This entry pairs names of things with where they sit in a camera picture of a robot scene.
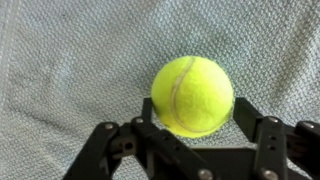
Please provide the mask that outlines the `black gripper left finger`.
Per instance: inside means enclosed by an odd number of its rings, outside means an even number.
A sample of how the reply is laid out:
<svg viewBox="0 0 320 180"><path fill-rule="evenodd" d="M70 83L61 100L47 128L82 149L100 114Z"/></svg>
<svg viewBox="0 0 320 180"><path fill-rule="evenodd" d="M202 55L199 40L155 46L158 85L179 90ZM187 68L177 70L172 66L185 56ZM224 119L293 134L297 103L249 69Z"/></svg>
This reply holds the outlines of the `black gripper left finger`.
<svg viewBox="0 0 320 180"><path fill-rule="evenodd" d="M152 100L130 122L98 124L63 180L112 180L123 158L133 156L150 180L214 180L214 169L195 151L152 122Z"/></svg>

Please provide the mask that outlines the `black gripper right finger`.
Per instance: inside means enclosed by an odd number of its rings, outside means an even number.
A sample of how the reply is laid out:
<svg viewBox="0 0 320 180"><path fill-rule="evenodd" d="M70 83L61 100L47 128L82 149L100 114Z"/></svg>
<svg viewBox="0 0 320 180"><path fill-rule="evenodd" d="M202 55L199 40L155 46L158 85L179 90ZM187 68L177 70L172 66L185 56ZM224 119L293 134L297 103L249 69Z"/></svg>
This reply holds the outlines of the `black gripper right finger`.
<svg viewBox="0 0 320 180"><path fill-rule="evenodd" d="M246 138L257 145L254 175L258 180L296 180L287 167L289 159L313 180L320 180L320 124L299 121L285 124L275 116L262 115L247 99L235 99L233 119Z"/></svg>

